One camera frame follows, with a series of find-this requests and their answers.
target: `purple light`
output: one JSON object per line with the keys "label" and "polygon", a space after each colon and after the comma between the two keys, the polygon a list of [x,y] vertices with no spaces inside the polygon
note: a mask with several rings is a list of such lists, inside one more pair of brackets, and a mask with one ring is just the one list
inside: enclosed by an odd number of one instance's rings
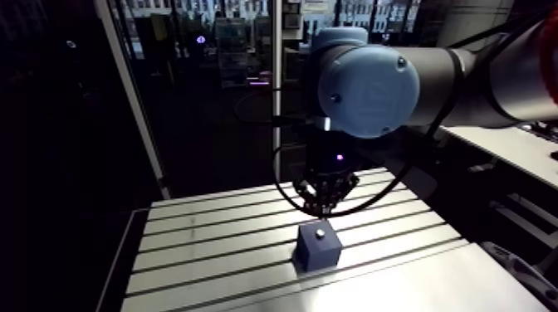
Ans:
{"label": "purple light", "polygon": [[269,85],[267,81],[250,81],[248,82],[250,85]]}

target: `blue cube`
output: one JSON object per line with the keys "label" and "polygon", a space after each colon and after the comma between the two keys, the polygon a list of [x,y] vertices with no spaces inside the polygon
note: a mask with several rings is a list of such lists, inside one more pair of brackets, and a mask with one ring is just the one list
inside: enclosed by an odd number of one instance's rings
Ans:
{"label": "blue cube", "polygon": [[298,227],[294,261],[302,270],[315,271],[336,266],[343,246],[327,220]]}

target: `metal table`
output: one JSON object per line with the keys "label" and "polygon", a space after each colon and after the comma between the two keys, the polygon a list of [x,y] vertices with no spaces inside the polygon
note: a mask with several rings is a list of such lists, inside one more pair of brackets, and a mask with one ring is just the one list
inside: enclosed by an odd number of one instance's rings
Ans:
{"label": "metal table", "polygon": [[[337,209],[393,179],[384,168],[359,176]],[[303,273],[291,253],[298,225],[311,220],[273,186],[157,202],[121,310],[546,310],[403,184],[363,212],[331,219],[344,245],[337,267]]]}
{"label": "metal table", "polygon": [[442,127],[442,130],[558,189],[558,161],[551,158],[551,153],[558,151],[558,144],[516,127]]}

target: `screw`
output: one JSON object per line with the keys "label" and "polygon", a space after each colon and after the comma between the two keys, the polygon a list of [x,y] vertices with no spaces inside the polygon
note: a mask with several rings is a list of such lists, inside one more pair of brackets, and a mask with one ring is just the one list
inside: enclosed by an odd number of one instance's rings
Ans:
{"label": "screw", "polygon": [[334,93],[333,95],[331,95],[331,100],[334,103],[339,103],[339,102],[341,102],[341,95],[338,95],[338,94]]}
{"label": "screw", "polygon": [[402,56],[397,59],[397,67],[405,67],[407,65],[407,60],[405,60]]}
{"label": "screw", "polygon": [[322,230],[322,229],[317,229],[316,230],[316,238],[317,239],[323,239],[324,237],[326,237],[326,231]]}

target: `light blue joint cover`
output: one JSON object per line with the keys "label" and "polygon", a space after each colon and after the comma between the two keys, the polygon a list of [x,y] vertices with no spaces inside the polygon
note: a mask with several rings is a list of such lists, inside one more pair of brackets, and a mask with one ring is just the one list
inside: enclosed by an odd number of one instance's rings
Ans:
{"label": "light blue joint cover", "polygon": [[318,100],[336,129],[372,139],[404,124],[419,92],[416,69],[395,49],[357,46],[323,68]]}
{"label": "light blue joint cover", "polygon": [[327,46],[363,46],[368,42],[368,32],[361,27],[327,27],[312,37],[310,52]]}

